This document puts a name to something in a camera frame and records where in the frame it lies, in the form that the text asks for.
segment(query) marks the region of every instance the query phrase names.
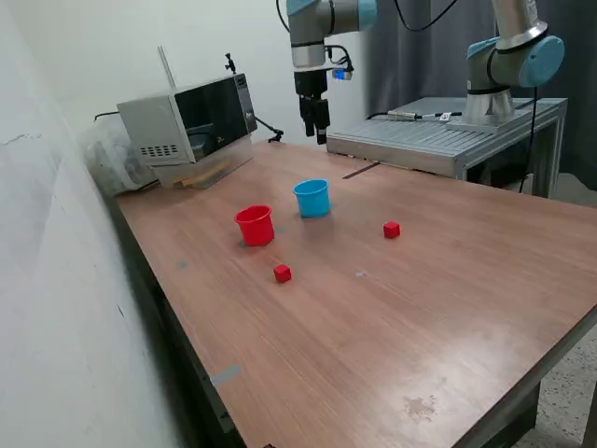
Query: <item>red cube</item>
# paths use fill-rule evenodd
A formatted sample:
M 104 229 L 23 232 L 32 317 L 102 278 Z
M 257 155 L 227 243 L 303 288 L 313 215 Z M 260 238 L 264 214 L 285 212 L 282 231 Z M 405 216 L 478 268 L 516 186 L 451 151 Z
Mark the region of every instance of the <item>red cube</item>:
M 281 264 L 276 269 L 274 269 L 273 274 L 275 275 L 276 281 L 278 283 L 286 283 L 288 280 L 292 278 L 290 268 L 284 264 Z
M 400 224 L 393 221 L 387 222 L 383 226 L 383 235 L 390 239 L 397 238 L 400 236 Z

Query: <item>robotic arm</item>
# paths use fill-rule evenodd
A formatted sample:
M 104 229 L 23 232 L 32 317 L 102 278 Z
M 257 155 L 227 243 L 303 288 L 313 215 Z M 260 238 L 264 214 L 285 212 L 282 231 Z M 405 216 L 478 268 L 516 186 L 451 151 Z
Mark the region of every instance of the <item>robotic arm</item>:
M 468 48 L 468 95 L 463 119 L 494 125 L 514 116 L 510 87 L 539 87 L 558 72 L 563 41 L 548 34 L 535 0 L 493 0 L 500 31 L 494 39 Z
M 329 126 L 326 45 L 329 35 L 360 31 L 377 19 L 377 0 L 288 0 L 288 27 L 295 87 L 307 136 L 326 142 Z
M 538 19 L 535 0 L 492 1 L 501 36 L 468 49 L 468 96 L 463 119 L 469 124 L 511 119 L 514 105 L 509 88 L 538 87 L 548 82 L 559 70 L 564 55 L 562 40 L 549 35 L 548 25 Z M 288 0 L 287 13 L 300 115 L 307 135 L 317 135 L 317 143 L 323 145 L 330 124 L 327 100 L 321 97 L 327 90 L 329 70 L 325 67 L 324 39 L 360 31 L 374 23 L 377 0 Z

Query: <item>gray curtain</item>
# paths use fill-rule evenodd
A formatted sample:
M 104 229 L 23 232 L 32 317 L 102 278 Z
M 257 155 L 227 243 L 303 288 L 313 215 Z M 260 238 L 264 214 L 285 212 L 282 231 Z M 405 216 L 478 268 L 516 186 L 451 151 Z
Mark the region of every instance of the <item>gray curtain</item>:
M 450 0 L 398 0 L 407 23 L 430 22 Z M 566 44 L 561 71 L 539 89 L 541 97 L 569 98 L 562 171 L 597 189 L 597 2 L 537 0 L 539 16 Z M 466 49 L 495 36 L 491 0 L 460 0 L 422 33 L 406 30 L 393 0 L 379 0 L 378 23 L 366 36 L 368 113 L 425 96 L 466 96 Z M 515 96 L 532 96 L 514 90 Z

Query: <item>tape mark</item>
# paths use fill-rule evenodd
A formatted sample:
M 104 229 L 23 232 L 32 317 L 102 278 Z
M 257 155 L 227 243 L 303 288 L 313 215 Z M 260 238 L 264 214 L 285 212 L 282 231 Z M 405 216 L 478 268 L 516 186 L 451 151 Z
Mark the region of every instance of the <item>tape mark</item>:
M 355 171 L 354 173 L 350 173 L 349 175 L 346 175 L 342 179 L 350 179 L 352 177 L 355 177 L 356 175 L 360 175 L 361 173 L 364 173 L 365 171 L 369 171 L 371 168 L 375 168 L 378 165 L 380 165 L 380 163 L 378 161 L 376 161 L 375 163 L 372 163 L 371 165 L 368 165 L 365 168 L 361 168 L 360 170 Z
M 241 368 L 239 366 L 232 366 L 229 369 L 223 371 L 219 375 L 216 375 L 214 378 L 212 378 L 212 385 L 214 385 L 214 387 L 219 387 L 226 381 L 230 381 L 239 373 L 241 373 Z

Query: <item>white wall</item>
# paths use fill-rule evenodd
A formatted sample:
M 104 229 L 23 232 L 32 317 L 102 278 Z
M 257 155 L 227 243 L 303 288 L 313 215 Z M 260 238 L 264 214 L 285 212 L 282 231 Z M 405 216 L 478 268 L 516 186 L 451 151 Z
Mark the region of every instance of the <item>white wall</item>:
M 3 0 L 0 59 L 0 446 L 184 446 L 157 323 Z
M 96 113 L 168 86 L 162 44 L 178 85 L 223 76 L 231 52 L 257 115 L 286 131 L 285 141 L 314 144 L 304 136 L 289 37 L 273 0 L 6 1 L 76 133 Z M 357 69 L 351 82 L 329 82 L 333 130 L 364 117 L 364 70 L 358 34 L 330 42 L 345 45 Z

